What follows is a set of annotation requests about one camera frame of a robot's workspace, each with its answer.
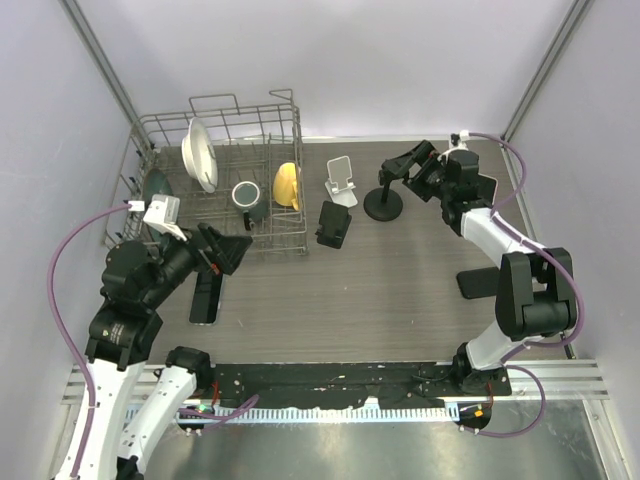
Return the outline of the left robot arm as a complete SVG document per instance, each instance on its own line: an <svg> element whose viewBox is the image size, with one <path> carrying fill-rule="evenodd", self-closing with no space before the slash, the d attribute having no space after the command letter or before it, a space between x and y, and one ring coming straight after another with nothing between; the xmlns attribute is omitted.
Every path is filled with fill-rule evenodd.
<svg viewBox="0 0 640 480"><path fill-rule="evenodd" d="M253 240L224 235L201 223L181 239L169 237L153 255L137 240L106 256L103 303L88 328L78 365L85 392L59 479L141 479L178 409L205 397L213 385L209 354L170 351L155 387L131 422L125 416L163 321L159 306L194 272L230 275Z"/></svg>

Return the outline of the black round base stand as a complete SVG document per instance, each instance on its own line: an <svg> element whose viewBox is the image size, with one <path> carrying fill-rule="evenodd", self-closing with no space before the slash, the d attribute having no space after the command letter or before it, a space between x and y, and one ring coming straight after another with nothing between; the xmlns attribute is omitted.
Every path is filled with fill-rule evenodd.
<svg viewBox="0 0 640 480"><path fill-rule="evenodd" d="M365 213L371 219L379 222L397 219L402 213L403 206L400 195L391 189L391 181L372 189L367 193L363 202Z"/></svg>

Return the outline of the black phone clear case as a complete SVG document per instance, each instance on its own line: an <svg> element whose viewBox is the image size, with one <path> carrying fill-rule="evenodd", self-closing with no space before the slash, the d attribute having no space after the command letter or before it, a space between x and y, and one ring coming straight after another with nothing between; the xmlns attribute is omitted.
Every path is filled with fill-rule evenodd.
<svg viewBox="0 0 640 480"><path fill-rule="evenodd" d="M191 324L207 326L216 323L223 285L222 273L198 274L189 314Z"/></svg>

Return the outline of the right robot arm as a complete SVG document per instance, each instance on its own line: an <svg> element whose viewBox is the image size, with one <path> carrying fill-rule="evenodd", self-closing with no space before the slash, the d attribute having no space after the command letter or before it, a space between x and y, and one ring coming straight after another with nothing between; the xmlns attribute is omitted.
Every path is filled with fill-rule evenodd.
<svg viewBox="0 0 640 480"><path fill-rule="evenodd" d="M367 195L365 204L388 207L383 220L397 218L402 210L401 199L390 188L394 181L423 201L439 200L444 223L494 264L458 276L471 283L462 290L467 297L494 297L495 319L453 357L445 378L457 391L481 395L504 380L506 361L524 348L547 347L550 338L579 331L582 300L569 252L546 248L502 219L494 204L497 181L481 173L479 157L463 136L453 136L445 152L422 141L382 163L380 187Z"/></svg>

